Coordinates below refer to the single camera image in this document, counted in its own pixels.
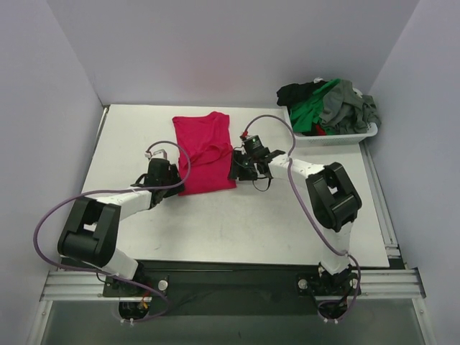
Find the laundry basket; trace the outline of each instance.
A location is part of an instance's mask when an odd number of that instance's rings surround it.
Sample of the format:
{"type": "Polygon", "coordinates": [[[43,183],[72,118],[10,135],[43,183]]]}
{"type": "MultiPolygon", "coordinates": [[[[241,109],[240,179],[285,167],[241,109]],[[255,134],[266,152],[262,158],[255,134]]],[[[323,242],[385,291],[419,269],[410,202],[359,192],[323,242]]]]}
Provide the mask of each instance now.
{"type": "MultiPolygon", "coordinates": [[[[282,110],[285,115],[285,121],[289,124],[289,127],[291,127],[288,108],[283,106],[282,110]]],[[[294,135],[296,146],[298,147],[333,146],[358,144],[363,139],[376,135],[377,131],[377,125],[371,122],[367,124],[367,132],[362,134],[323,135],[317,137],[307,137],[301,133],[294,133],[294,135]]]]}

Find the metal frame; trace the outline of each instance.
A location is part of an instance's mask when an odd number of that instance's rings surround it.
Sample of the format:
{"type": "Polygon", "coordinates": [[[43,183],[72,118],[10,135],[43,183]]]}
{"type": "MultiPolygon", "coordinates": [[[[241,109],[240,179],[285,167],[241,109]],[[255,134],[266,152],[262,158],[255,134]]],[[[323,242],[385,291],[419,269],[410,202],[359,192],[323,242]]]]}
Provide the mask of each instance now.
{"type": "Polygon", "coordinates": [[[45,335],[45,329],[50,317],[52,307],[51,300],[42,300],[38,304],[37,313],[35,315],[34,323],[27,338],[27,345],[40,345],[45,335]]]}
{"type": "Polygon", "coordinates": [[[382,230],[383,242],[385,243],[387,249],[399,248],[397,245],[396,233],[391,222],[390,212],[388,211],[382,186],[380,185],[379,176],[377,175],[374,161],[372,160],[372,156],[369,151],[369,146],[366,142],[362,142],[359,146],[361,148],[364,168],[366,169],[367,179],[371,188],[375,210],[377,211],[380,229],[382,230]]]}
{"type": "Polygon", "coordinates": [[[434,331],[428,316],[425,300],[422,298],[414,298],[412,302],[425,345],[437,345],[438,342],[434,337],[434,331]]]}
{"type": "MultiPolygon", "coordinates": [[[[212,270],[204,272],[231,272],[212,270]]],[[[424,297],[423,286],[417,270],[363,270],[360,299],[411,299],[424,297]]],[[[50,272],[42,293],[42,301],[90,300],[104,302],[136,301],[140,297],[107,298],[104,284],[96,275],[87,272],[50,272]]]]}

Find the gray wall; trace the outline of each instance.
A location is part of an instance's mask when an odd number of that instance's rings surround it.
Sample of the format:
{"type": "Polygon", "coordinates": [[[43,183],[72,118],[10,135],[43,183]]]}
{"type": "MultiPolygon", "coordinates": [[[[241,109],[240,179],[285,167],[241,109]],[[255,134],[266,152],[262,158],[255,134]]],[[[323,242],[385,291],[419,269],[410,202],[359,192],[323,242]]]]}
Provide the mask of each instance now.
{"type": "Polygon", "coordinates": [[[439,344],[460,339],[459,17],[458,1],[421,0],[371,90],[383,118],[372,155],[439,344]]]}
{"type": "MultiPolygon", "coordinates": [[[[24,344],[49,267],[40,216],[81,186],[101,105],[47,3],[0,3],[0,344],[24,344]]],[[[64,212],[44,228],[56,253],[64,212]]]]}
{"type": "Polygon", "coordinates": [[[274,106],[322,75],[363,91],[418,0],[48,0],[104,104],[274,106]]]}

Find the white table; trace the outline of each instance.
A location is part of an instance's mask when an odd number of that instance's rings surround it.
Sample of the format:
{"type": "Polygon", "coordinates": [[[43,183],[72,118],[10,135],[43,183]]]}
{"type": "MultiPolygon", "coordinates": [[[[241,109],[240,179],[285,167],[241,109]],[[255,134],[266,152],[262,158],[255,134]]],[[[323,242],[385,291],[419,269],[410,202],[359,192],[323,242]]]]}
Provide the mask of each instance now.
{"type": "MultiPolygon", "coordinates": [[[[112,105],[84,191],[127,187],[147,171],[144,151],[149,144],[176,141],[174,116],[205,116],[212,111],[230,115],[234,146],[241,145],[239,135],[254,117],[282,117],[280,109],[112,105]]],[[[274,119],[256,121],[249,133],[258,134],[270,150],[287,151],[290,147],[287,129],[274,119]]],[[[162,147],[170,161],[177,162],[178,150],[162,147]]],[[[352,230],[350,251],[361,266],[388,267],[359,145],[297,148],[293,157],[318,164],[337,161],[346,168],[363,203],[352,230]]],[[[301,194],[308,200],[306,190],[301,194]]],[[[265,193],[251,183],[238,183],[233,190],[169,198],[122,221],[117,247],[135,259],[316,265],[322,244],[288,183],[274,180],[265,193]]]]}

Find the purple cable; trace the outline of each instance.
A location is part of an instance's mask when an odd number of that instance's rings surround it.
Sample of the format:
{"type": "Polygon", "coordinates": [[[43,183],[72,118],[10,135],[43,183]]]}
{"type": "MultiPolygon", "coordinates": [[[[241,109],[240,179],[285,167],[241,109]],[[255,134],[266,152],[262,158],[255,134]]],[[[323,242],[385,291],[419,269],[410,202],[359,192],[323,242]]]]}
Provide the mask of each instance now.
{"type": "Polygon", "coordinates": [[[142,318],[142,319],[139,319],[139,320],[133,320],[133,322],[143,322],[143,321],[149,321],[149,320],[152,320],[154,318],[157,318],[158,316],[161,316],[161,315],[164,315],[168,310],[169,310],[169,304],[170,304],[170,301],[162,294],[160,293],[159,291],[156,291],[155,289],[151,288],[150,286],[147,286],[147,285],[144,285],[144,284],[140,284],[138,282],[133,282],[132,280],[129,280],[129,279],[125,279],[125,278],[122,278],[122,277],[117,277],[116,275],[112,275],[111,273],[109,272],[104,272],[102,270],[97,270],[97,269],[92,269],[92,268],[81,268],[81,267],[74,267],[74,266],[69,266],[69,265],[66,265],[66,264],[60,264],[59,262],[54,262],[52,261],[49,257],[47,257],[45,254],[43,254],[42,250],[40,249],[39,245],[38,245],[38,234],[40,232],[40,228],[42,227],[42,225],[44,224],[44,222],[54,213],[56,212],[59,208],[63,207],[64,205],[68,204],[69,202],[71,201],[74,201],[75,199],[77,198],[80,198],[82,196],[92,196],[94,194],[103,194],[103,193],[110,193],[110,194],[125,194],[125,193],[133,193],[133,192],[137,192],[137,191],[141,191],[141,190],[162,190],[162,189],[170,189],[170,188],[175,188],[175,187],[178,187],[179,185],[182,185],[187,179],[188,179],[188,176],[190,175],[190,169],[191,169],[191,163],[190,163],[190,158],[187,154],[187,152],[182,148],[180,147],[178,144],[176,144],[175,142],[170,142],[170,141],[167,141],[167,140],[162,140],[162,141],[159,141],[159,142],[155,142],[153,144],[151,144],[147,150],[145,151],[146,153],[150,153],[150,150],[154,147],[154,146],[157,146],[159,144],[171,144],[171,145],[174,145],[176,146],[180,151],[183,152],[183,154],[185,155],[185,158],[187,159],[187,163],[188,163],[188,170],[187,170],[187,174],[185,174],[185,177],[179,182],[179,183],[176,183],[174,185],[164,185],[164,186],[160,186],[160,187],[143,187],[143,188],[132,188],[132,189],[120,189],[120,190],[112,190],[112,189],[100,189],[100,190],[91,190],[89,192],[85,192],[85,193],[81,193],[81,194],[78,194],[78,195],[75,195],[71,198],[68,198],[68,199],[65,199],[64,201],[60,202],[59,204],[57,204],[56,206],[54,206],[53,208],[51,208],[38,222],[37,226],[35,227],[35,231],[34,231],[34,236],[33,236],[33,242],[34,242],[34,249],[35,251],[37,252],[38,256],[43,260],[45,261],[46,263],[50,264],[50,265],[53,265],[53,266],[56,266],[57,268],[60,268],[60,269],[63,269],[63,270],[72,270],[72,271],[79,271],[79,272],[92,272],[92,273],[99,273],[99,274],[102,274],[102,275],[109,275],[111,276],[112,278],[116,279],[116,280],[119,280],[121,282],[126,282],[128,284],[131,284],[131,285],[135,285],[137,286],[138,288],[142,288],[144,290],[147,290],[147,291],[150,291],[151,293],[157,295],[158,297],[160,297],[162,300],[164,300],[167,304],[167,307],[166,309],[164,309],[164,311],[160,311],[159,313],[156,313],[154,315],[150,315],[150,316],[147,316],[145,318],[142,318]]]}
{"type": "MultiPolygon", "coordinates": [[[[294,131],[293,129],[289,126],[289,124],[284,121],[283,119],[275,116],[275,115],[260,115],[258,117],[256,117],[255,119],[251,120],[246,128],[244,129],[245,132],[247,132],[247,130],[249,129],[249,127],[258,119],[261,119],[262,117],[270,117],[272,119],[276,119],[280,122],[282,122],[286,127],[287,129],[289,129],[289,132],[290,132],[290,135],[293,137],[293,145],[292,147],[290,148],[290,150],[287,152],[287,156],[289,157],[289,164],[287,166],[287,178],[289,179],[289,184],[291,186],[291,188],[293,189],[293,192],[295,194],[295,197],[297,198],[297,201],[299,202],[300,204],[300,207],[302,208],[303,210],[303,213],[307,216],[308,220],[310,221],[312,227],[315,229],[315,232],[317,233],[317,235],[319,236],[319,238],[321,239],[321,241],[323,241],[323,243],[326,245],[326,247],[329,248],[329,250],[331,250],[331,252],[333,252],[335,255],[338,255],[340,257],[344,257],[344,256],[347,256],[349,257],[355,264],[356,266],[356,270],[358,271],[358,283],[356,284],[356,289],[354,290],[354,294],[353,294],[353,299],[351,300],[351,303],[350,303],[350,306],[346,309],[345,313],[337,318],[336,320],[337,321],[342,321],[344,319],[344,317],[346,315],[348,315],[349,311],[354,307],[355,303],[356,303],[356,300],[357,300],[357,297],[358,297],[358,292],[359,292],[359,286],[361,285],[361,267],[359,266],[358,264],[358,261],[350,254],[348,253],[347,251],[345,252],[339,252],[338,250],[336,250],[330,243],[329,241],[327,240],[327,238],[323,235],[323,232],[318,228],[318,225],[316,225],[316,222],[315,220],[313,219],[313,217],[311,216],[311,213],[310,211],[308,210],[307,206],[305,205],[305,203],[303,202],[302,200],[302,197],[300,196],[299,194],[299,191],[297,189],[297,187],[295,186],[294,184],[294,180],[293,180],[293,173],[291,171],[291,167],[293,166],[293,159],[290,157],[291,153],[293,153],[294,149],[295,149],[295,135],[294,135],[294,131]]],[[[321,303],[318,304],[318,307],[324,305],[324,304],[327,304],[327,303],[335,303],[335,301],[323,301],[321,303]]],[[[324,317],[320,312],[318,312],[318,315],[322,318],[324,318],[325,320],[327,321],[332,321],[332,322],[335,322],[335,320],[332,320],[332,319],[328,319],[326,317],[324,317]]]]}

